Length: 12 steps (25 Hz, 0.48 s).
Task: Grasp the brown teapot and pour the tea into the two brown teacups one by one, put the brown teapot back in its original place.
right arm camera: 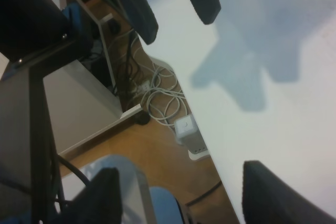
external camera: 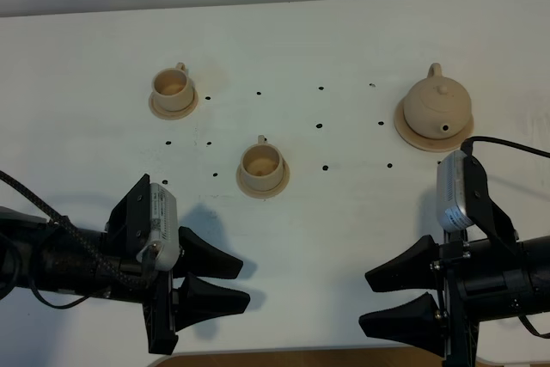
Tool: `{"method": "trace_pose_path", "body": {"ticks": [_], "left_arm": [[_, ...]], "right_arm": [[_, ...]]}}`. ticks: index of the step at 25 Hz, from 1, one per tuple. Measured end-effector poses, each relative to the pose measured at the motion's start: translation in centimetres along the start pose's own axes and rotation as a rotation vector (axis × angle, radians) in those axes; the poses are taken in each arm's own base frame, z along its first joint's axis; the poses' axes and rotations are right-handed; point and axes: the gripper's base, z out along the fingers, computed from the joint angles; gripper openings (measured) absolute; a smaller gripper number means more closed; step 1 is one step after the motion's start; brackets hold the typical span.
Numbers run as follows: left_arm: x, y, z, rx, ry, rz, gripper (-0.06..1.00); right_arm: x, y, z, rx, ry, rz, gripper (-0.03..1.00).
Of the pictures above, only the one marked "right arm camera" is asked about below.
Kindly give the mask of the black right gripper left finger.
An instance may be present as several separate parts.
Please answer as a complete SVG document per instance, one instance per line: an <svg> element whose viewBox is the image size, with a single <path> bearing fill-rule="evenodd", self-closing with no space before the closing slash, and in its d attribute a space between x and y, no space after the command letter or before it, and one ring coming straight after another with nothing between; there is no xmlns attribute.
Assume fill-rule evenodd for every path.
<svg viewBox="0 0 336 224"><path fill-rule="evenodd" d="M121 223L119 172L103 168L50 223Z"/></svg>

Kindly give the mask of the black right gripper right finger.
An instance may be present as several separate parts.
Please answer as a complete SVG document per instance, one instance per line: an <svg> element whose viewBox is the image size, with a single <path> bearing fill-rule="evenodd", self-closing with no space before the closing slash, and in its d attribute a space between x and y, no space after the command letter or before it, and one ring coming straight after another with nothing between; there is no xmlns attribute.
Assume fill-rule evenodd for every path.
<svg viewBox="0 0 336 224"><path fill-rule="evenodd" d="M242 210L245 223L335 223L260 161L244 162Z"/></svg>

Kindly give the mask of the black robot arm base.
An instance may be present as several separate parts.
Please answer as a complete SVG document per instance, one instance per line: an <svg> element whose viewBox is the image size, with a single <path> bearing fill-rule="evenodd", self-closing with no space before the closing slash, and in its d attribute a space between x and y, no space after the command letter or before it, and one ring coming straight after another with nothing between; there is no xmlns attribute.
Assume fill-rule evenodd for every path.
<svg viewBox="0 0 336 224"><path fill-rule="evenodd" d="M52 0L1 0L1 53L6 80L36 65L57 70L75 60L78 33Z"/></svg>

